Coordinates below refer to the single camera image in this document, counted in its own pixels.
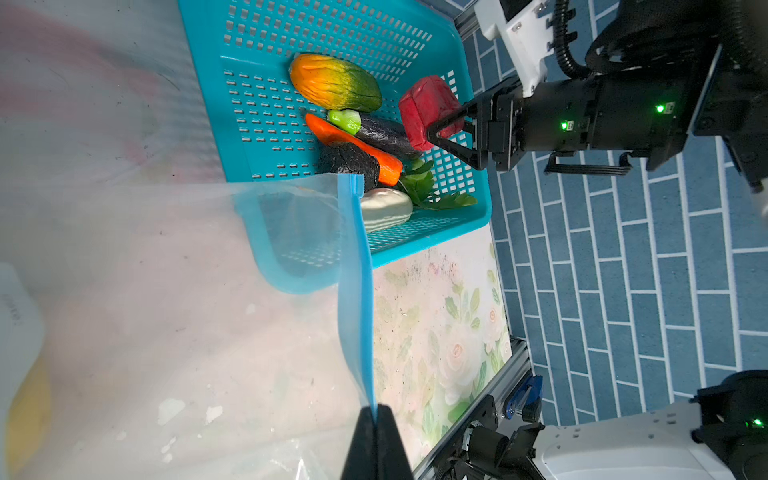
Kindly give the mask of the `teal plastic basket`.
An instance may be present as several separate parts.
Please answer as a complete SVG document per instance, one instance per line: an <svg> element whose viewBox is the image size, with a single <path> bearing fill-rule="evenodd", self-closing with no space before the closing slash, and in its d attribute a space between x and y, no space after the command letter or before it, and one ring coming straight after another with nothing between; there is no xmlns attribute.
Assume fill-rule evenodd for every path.
<svg viewBox="0 0 768 480"><path fill-rule="evenodd" d="M230 182L332 188L406 201L368 221L375 266L486 225L487 175L408 138L417 87L459 101L471 81L453 24L414 1L183 1L205 108Z"/></svg>

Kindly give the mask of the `clear zip top bag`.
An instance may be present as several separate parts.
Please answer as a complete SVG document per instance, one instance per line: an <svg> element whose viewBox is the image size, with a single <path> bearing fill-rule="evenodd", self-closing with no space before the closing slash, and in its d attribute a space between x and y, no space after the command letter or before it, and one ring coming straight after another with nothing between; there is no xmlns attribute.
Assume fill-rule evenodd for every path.
<svg viewBox="0 0 768 480"><path fill-rule="evenodd" d="M359 176L1 190L5 479L337 479L373 403ZM38 358L40 449L7 415Z"/></svg>

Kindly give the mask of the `yellow toy potato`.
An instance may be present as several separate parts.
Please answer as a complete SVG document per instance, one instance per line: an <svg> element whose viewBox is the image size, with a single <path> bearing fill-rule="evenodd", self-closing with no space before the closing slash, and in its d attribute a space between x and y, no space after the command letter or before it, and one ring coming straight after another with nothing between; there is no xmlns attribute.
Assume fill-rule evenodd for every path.
<svg viewBox="0 0 768 480"><path fill-rule="evenodd" d="M46 362L38 358L17 391L7 415L5 460L11 478L43 444L52 421L52 387Z"/></svg>

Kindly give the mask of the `black toy avocado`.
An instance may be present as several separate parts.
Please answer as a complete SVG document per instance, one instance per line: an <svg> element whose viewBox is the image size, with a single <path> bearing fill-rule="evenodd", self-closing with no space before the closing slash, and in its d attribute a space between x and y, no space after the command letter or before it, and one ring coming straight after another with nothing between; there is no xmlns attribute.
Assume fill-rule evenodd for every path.
<svg viewBox="0 0 768 480"><path fill-rule="evenodd" d="M317 160L318 173L357 174L364 179L364 191L379 184L380 165L376 158L353 143L334 142L325 145Z"/></svg>

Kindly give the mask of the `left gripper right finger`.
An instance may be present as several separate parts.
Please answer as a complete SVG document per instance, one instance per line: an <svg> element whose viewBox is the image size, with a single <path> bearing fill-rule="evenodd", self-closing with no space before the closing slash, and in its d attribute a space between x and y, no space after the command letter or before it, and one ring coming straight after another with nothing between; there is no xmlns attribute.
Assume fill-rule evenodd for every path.
<svg viewBox="0 0 768 480"><path fill-rule="evenodd" d="M377 405L376 479L414 479L394 414L384 404Z"/></svg>

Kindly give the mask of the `black toy eggplant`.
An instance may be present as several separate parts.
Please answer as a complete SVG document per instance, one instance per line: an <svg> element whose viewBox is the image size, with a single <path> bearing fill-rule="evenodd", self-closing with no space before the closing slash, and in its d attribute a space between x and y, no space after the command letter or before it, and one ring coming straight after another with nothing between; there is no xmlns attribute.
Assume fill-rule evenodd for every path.
<svg viewBox="0 0 768 480"><path fill-rule="evenodd" d="M327 120L364 143L399 159L416 160L422 153L414 149L404 127L356 110L328 110Z"/></svg>

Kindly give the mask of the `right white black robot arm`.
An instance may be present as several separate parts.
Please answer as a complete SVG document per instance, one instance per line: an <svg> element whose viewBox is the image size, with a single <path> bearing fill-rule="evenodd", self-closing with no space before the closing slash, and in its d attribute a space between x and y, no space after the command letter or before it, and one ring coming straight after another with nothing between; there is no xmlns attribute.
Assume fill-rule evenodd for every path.
<svg viewBox="0 0 768 480"><path fill-rule="evenodd" d="M523 476L727 479L694 439L696 390L767 365L767 196L707 133L656 172L491 172L513 356L491 392L544 379L543 428L495 405Z"/></svg>

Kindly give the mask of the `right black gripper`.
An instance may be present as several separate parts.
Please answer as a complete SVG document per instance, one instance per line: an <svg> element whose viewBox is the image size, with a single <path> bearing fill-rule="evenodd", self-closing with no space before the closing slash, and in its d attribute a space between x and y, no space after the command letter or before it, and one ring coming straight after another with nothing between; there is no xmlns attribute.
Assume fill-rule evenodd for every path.
<svg viewBox="0 0 768 480"><path fill-rule="evenodd" d="M474 170L508 171L527 152L571 156L590 148L597 120L594 79L546 82L530 96L506 79L427 128L429 142ZM465 136L467 145L454 138Z"/></svg>

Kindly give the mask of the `red toy pepper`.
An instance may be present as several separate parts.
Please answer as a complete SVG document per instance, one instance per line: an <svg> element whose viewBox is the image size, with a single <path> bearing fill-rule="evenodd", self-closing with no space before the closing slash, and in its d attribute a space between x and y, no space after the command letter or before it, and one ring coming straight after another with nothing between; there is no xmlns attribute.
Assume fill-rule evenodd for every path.
<svg viewBox="0 0 768 480"><path fill-rule="evenodd" d="M460 107L457 97L441 77L432 75L416 82L399 100L401 123L410 145L418 152L432 149L428 127L451 116Z"/></svg>

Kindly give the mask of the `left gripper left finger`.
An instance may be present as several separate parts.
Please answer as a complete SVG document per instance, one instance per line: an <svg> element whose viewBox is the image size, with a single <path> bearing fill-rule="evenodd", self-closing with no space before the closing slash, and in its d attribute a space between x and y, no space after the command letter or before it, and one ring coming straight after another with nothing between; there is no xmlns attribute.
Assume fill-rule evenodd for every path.
<svg viewBox="0 0 768 480"><path fill-rule="evenodd" d="M377 426L370 406L360 410L341 480L375 480L378 476Z"/></svg>

